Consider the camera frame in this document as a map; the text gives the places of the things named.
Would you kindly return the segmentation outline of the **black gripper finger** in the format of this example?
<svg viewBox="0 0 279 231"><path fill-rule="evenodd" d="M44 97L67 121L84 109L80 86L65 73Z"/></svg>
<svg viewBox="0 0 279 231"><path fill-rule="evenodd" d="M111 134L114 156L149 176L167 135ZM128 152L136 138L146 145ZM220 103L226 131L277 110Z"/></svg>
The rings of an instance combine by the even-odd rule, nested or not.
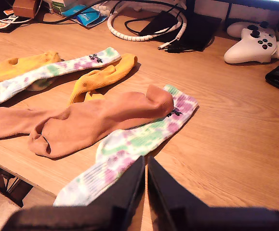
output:
<svg viewBox="0 0 279 231"><path fill-rule="evenodd" d="M140 191L140 184L144 176L145 160L141 156L121 175L121 177L88 208L93 215L123 217L132 207L136 194Z"/></svg>
<svg viewBox="0 0 279 231"><path fill-rule="evenodd" d="M148 197L157 231L194 231L190 210L207 207L179 184L153 157L148 158Z"/></svg>

